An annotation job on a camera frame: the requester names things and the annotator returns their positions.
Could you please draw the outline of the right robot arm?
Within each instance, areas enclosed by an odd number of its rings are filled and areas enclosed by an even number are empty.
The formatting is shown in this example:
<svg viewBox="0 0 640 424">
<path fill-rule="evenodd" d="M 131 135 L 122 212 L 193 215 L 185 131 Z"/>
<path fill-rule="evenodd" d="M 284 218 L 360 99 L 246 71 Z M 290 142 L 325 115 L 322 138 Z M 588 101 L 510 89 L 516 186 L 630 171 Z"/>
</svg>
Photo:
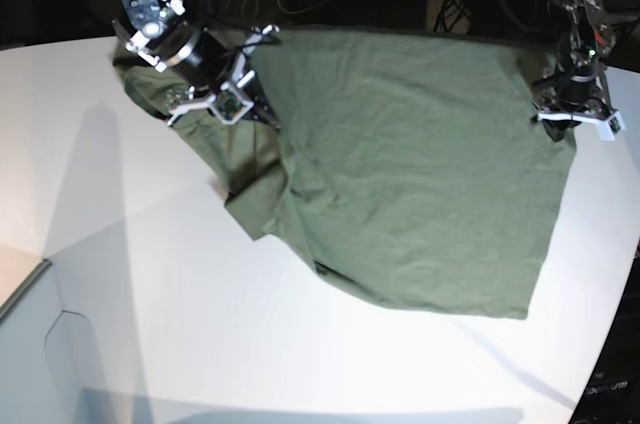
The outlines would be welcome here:
<svg viewBox="0 0 640 424">
<path fill-rule="evenodd" d="M 218 17 L 195 0 L 121 0 L 113 22 L 118 39 L 155 71 L 170 70 L 186 83 L 169 95 L 167 124 L 194 111 L 206 111 L 222 124 L 242 120 L 279 126 L 250 56 L 261 45 L 279 43 L 278 27 L 244 28 L 241 43 L 226 43 L 209 30 Z"/>
</svg>

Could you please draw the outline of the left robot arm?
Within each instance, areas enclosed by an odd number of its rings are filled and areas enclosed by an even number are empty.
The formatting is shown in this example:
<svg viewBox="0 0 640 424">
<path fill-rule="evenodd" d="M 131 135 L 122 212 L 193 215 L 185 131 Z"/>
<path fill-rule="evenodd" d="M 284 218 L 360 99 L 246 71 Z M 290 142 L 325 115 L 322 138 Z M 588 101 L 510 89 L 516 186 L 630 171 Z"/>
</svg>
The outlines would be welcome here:
<svg viewBox="0 0 640 424">
<path fill-rule="evenodd" d="M 555 142 L 569 130 L 593 126 L 600 140 L 613 142 L 626 129 L 611 103 L 605 59 L 617 43 L 604 0 L 545 0 L 568 22 L 555 48 L 555 65 L 531 84 L 534 125 Z"/>
</svg>

